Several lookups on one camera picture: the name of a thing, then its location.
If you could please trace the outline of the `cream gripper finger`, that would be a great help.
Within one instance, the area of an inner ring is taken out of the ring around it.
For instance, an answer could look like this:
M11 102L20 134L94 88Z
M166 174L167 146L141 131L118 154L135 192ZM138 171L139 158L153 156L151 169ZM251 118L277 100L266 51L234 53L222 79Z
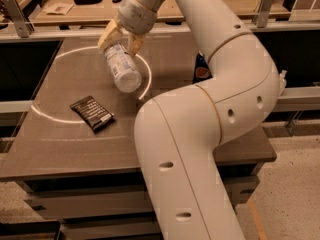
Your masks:
M143 46L144 38L144 35L136 35L133 33L128 35L128 52L131 57L134 57L139 52Z
M120 40L123 36L122 25L118 19L112 19L106 26L98 41L98 50L103 53L110 45Z

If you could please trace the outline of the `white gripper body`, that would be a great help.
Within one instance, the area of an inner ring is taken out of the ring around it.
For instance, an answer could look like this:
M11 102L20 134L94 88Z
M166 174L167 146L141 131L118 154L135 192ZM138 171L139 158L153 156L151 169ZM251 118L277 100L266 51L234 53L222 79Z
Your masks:
M127 31L142 35L153 28L157 13L137 0L122 0L118 8L118 17Z

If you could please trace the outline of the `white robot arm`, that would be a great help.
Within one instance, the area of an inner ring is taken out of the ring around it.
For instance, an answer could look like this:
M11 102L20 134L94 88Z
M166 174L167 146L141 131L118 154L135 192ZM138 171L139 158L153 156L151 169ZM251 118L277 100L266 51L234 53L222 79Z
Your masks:
M98 45L149 32L165 0L123 0ZM267 50L222 0L176 0L213 78L158 95L137 114L137 157L164 240L245 240L212 152L273 110Z

